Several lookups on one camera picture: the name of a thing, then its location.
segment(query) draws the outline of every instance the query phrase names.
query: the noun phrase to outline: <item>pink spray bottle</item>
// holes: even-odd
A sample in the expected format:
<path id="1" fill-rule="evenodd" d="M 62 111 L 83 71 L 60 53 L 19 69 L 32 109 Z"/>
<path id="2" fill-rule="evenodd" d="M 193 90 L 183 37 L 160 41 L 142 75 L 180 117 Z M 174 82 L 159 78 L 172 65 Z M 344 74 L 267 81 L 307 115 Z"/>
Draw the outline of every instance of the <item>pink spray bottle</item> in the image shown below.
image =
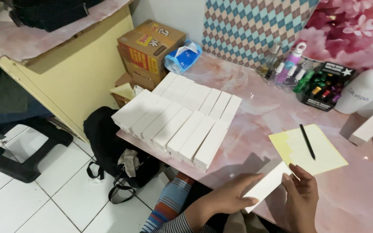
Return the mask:
<path id="1" fill-rule="evenodd" d="M 284 62 L 284 68 L 282 72 L 276 77 L 276 86 L 282 85 L 282 83 L 287 78 L 288 71 L 293 67 L 297 66 L 297 63 L 300 60 L 300 57 L 302 56 L 303 51 L 306 49 L 306 43 L 300 42 L 296 45 L 293 52 L 287 56 L 286 61 Z"/>

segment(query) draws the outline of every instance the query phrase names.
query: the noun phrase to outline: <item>gold bottle cap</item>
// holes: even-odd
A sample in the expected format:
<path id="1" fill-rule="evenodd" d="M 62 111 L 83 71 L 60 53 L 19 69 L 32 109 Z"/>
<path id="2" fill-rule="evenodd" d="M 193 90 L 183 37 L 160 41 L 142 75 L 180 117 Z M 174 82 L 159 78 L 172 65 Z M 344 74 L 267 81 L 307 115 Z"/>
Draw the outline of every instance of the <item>gold bottle cap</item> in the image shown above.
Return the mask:
<path id="1" fill-rule="evenodd" d="M 317 94 L 319 91 L 321 91 L 322 88 L 321 87 L 316 87 L 313 91 L 312 91 L 312 94 Z"/>

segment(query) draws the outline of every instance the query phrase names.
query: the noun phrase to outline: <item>pink marble countertop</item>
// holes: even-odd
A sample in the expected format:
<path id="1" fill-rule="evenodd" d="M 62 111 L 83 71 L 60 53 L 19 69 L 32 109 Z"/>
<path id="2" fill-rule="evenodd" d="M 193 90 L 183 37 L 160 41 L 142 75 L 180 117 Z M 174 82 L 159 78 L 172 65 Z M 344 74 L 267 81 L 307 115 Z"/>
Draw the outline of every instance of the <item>pink marble countertop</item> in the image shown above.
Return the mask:
<path id="1" fill-rule="evenodd" d="M 37 57 L 83 29 L 111 16 L 128 2 L 129 0 L 104 0 L 89 8 L 90 15 L 87 17 L 52 32 L 27 26 L 17 27 L 8 16 L 8 11 L 3 10 L 0 12 L 0 54 L 19 62 Z"/>
<path id="2" fill-rule="evenodd" d="M 353 132 L 364 121 L 362 117 L 303 105 L 294 94 L 268 87 L 255 71 L 208 54 L 203 54 L 184 76 L 243 99 L 206 173 L 167 157 L 123 130 L 117 135 L 204 185 L 217 188 L 240 173 L 255 173 L 279 157 L 268 135 L 298 128 L 299 124 L 317 124 L 349 163 L 315 176 L 319 189 L 317 231 L 373 232 L 373 144 L 370 141 L 357 147 L 342 136 Z M 285 191 L 279 187 L 254 212 L 288 228 L 284 204 Z"/>

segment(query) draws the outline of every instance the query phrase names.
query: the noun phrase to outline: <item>blue plastic bag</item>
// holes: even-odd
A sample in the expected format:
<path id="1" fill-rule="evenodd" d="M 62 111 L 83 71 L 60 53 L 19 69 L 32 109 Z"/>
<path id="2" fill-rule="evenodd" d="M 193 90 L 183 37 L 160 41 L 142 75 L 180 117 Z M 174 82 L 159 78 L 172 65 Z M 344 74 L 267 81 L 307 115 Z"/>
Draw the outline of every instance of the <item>blue plastic bag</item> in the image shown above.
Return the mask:
<path id="1" fill-rule="evenodd" d="M 183 74 L 199 58 L 202 48 L 190 40 L 185 41 L 185 45 L 165 56 L 165 67 L 176 74 Z"/>

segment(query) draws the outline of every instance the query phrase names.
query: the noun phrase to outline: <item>pink floral wallpaper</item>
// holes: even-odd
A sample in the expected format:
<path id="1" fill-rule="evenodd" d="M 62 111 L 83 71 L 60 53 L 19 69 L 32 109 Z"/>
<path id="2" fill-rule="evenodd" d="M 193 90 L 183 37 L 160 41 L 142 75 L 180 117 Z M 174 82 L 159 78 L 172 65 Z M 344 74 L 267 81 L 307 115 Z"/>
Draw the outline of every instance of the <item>pink floral wallpaper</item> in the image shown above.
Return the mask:
<path id="1" fill-rule="evenodd" d="M 373 68 L 373 0 L 321 0 L 294 44 L 300 41 L 307 58 Z"/>

